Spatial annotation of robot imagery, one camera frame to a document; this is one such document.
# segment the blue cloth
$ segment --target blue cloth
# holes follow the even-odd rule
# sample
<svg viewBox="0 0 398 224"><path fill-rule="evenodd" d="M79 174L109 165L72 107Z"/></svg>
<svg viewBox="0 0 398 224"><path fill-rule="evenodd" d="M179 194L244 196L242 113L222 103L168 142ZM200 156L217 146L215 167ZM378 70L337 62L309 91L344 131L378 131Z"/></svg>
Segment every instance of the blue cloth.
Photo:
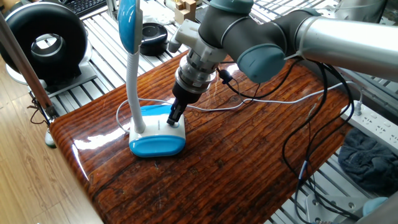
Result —
<svg viewBox="0 0 398 224"><path fill-rule="evenodd" d="M379 194L393 194L398 190L398 157L356 128L347 134L338 162L365 190Z"/></svg>

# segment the metal bracket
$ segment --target metal bracket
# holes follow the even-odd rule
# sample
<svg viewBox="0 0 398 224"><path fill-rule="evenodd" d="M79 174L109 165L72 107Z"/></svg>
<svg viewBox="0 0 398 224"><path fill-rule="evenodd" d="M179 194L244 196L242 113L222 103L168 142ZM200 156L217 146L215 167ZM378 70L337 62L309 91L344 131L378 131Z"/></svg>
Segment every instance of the metal bracket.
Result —
<svg viewBox="0 0 398 224"><path fill-rule="evenodd" d="M362 208L363 205L369 201L369 198L353 198L353 197L341 197L341 196L331 196L331 195L324 195L324 197L334 202L335 205L339 206L340 208L354 213L355 215L362 217ZM346 218L333 213L327 209L325 209L322 205L315 198L315 194L310 194L306 199L307 204L307 218L309 222L337 222L341 223Z"/></svg>

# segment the electrical outlet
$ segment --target electrical outlet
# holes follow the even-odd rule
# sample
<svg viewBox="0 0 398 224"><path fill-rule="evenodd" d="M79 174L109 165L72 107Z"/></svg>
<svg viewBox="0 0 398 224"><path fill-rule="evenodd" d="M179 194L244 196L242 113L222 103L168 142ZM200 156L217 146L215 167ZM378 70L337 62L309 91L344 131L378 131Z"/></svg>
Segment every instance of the electrical outlet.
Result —
<svg viewBox="0 0 398 224"><path fill-rule="evenodd" d="M374 138L379 143L384 144L393 153L398 155L398 126L365 105L362 105L361 112L362 114L359 116L354 114L348 121L349 124L358 128L367 136ZM341 115L341 118L347 119L350 113L351 109L348 109Z"/></svg>

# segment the blue and white desk lamp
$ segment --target blue and white desk lamp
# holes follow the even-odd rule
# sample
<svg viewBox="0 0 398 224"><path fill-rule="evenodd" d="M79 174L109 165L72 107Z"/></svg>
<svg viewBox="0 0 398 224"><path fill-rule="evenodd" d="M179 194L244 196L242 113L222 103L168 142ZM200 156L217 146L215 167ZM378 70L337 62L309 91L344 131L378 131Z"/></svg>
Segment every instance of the blue and white desk lamp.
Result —
<svg viewBox="0 0 398 224"><path fill-rule="evenodd" d="M126 90L132 113L130 149L139 157L175 155L185 146L184 117L181 116L179 122L171 126L166 122L170 105L140 107L139 104L137 77L142 40L140 0L121 0L118 21L120 38L128 51Z"/></svg>

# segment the glossy wooden tabletop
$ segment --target glossy wooden tabletop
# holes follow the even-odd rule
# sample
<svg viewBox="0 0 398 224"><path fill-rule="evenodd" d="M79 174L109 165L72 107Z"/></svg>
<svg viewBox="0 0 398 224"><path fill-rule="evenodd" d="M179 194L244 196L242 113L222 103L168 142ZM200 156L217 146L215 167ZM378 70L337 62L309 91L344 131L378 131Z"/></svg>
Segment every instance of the glossy wooden tabletop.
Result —
<svg viewBox="0 0 398 224"><path fill-rule="evenodd" d="M139 96L172 99L180 57L139 77ZM263 84L258 95L272 90L290 64ZM236 64L223 67L237 79L241 91L254 93L257 85ZM297 65L286 83L266 99L292 101L322 88L321 80ZM185 149L176 156L150 159L130 152L128 135L116 124L116 109L126 98L126 88L121 86L57 118L50 128L105 223L264 223L294 192L297 181L282 161L282 144L305 121L317 96L294 105L250 103L217 113L187 109ZM239 96L216 78L195 106L221 108L240 102ZM347 103L344 94L330 91L324 108L311 123L312 133ZM119 117L128 128L128 105ZM321 136L341 122L330 125ZM345 126L322 144L312 157L314 167L342 145L348 129ZM288 144L287 157L297 170L307 144L308 127Z"/></svg>

